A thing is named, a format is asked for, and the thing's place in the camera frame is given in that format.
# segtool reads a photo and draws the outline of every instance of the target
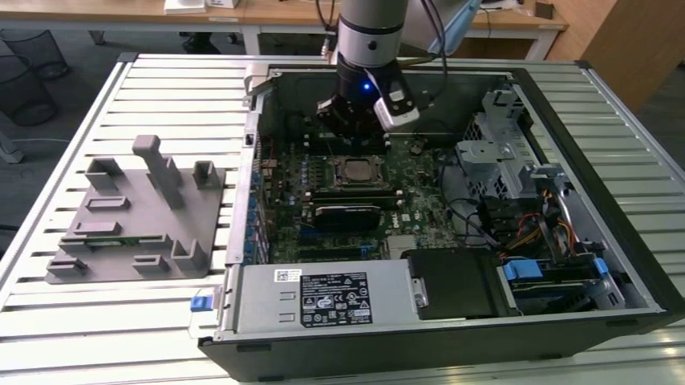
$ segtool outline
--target power supply label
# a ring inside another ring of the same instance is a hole
[[[303,327],[372,323],[365,273],[303,275],[299,293]]]

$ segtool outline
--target black chassis frame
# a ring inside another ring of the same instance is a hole
[[[277,65],[284,70],[333,70],[320,65]],[[439,67],[412,67],[439,71]],[[615,237],[655,303],[663,312],[497,326],[445,327],[234,341],[197,340],[206,357],[238,381],[280,381],[380,371],[473,365],[568,357],[611,338],[643,334],[685,317],[685,299],[603,185],[588,160],[527,70],[520,67],[449,67],[453,72],[509,73],[567,161],[600,219]]]

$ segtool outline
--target aluminum slotted table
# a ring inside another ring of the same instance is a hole
[[[218,285],[230,222],[250,63],[317,58],[129,55],[120,61],[0,262],[0,383],[234,383],[196,348],[216,327],[188,301]],[[469,67],[480,61],[453,61]],[[685,292],[685,175],[595,76],[574,63],[487,61],[527,68],[628,219]],[[50,286],[45,266],[89,186],[93,156],[141,168],[136,135],[154,134],[178,168],[226,169],[210,274],[201,279]],[[547,157],[551,148],[538,136]],[[307,379],[292,383],[685,383],[685,322],[616,338],[568,359]]]

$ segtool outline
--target cpu socket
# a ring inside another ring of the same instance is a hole
[[[331,160],[332,187],[344,189],[384,189],[383,160],[377,156],[336,156]]]

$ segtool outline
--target wire mesh trash bin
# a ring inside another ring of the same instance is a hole
[[[0,111],[18,126],[33,126],[56,114],[56,104],[23,56],[0,56]]]
[[[68,73],[66,61],[47,30],[0,30],[0,39],[14,55],[30,59],[33,72],[42,80]]]

